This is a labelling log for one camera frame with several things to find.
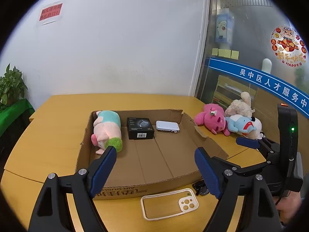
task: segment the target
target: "white wall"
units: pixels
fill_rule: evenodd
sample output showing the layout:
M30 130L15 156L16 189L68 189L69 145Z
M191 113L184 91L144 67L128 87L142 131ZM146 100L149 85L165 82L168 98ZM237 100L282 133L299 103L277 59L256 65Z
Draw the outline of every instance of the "white wall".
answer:
M63 2L62 18L38 26ZM24 73L30 103L74 93L189 95L205 44L209 0L40 0L0 58Z

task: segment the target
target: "red paper sign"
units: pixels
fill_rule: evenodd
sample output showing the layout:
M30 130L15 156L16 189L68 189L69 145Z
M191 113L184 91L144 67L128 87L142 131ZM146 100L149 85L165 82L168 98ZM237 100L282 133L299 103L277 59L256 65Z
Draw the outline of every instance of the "red paper sign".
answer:
M61 7L62 3L43 9L39 21L60 15Z

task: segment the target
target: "yellow table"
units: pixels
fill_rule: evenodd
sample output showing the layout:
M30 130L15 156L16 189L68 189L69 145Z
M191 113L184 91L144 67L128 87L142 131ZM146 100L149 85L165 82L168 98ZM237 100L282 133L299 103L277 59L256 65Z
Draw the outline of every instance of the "yellow table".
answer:
M32 116L31 123L15 145L6 165L1 189L21 222L28 227L42 183L50 172L59 176L75 172L80 142L89 114L95 110L182 109L192 118L203 103L194 97L145 94L79 94L50 97ZM264 161L255 150L235 143L235 137L213 135L229 155L229 161L248 166ZM71 215L77 231L83 231L72 195L68 195ZM199 208L183 216L155 222L143 218L140 198L98 200L95 205L107 229L116 231L202 231L217 200L212 195L198 196ZM234 231L242 198L237 202L229 231Z

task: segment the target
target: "green tablecloth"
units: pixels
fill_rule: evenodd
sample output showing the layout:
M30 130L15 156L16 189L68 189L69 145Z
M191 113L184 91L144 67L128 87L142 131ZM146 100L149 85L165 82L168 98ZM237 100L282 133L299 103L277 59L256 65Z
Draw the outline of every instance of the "green tablecloth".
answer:
M34 113L34 109L29 101L27 99L21 99L8 108L0 111L0 137L15 119L27 109L30 109L31 114Z

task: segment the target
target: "green fuzzy hair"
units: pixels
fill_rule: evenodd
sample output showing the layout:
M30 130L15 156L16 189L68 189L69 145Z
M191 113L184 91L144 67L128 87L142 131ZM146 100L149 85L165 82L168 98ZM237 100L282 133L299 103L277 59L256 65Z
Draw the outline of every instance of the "green fuzzy hair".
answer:
M122 150L122 140L121 138L110 138L106 143L105 143L105 148L108 146L113 146L116 148L117 153L119 153Z

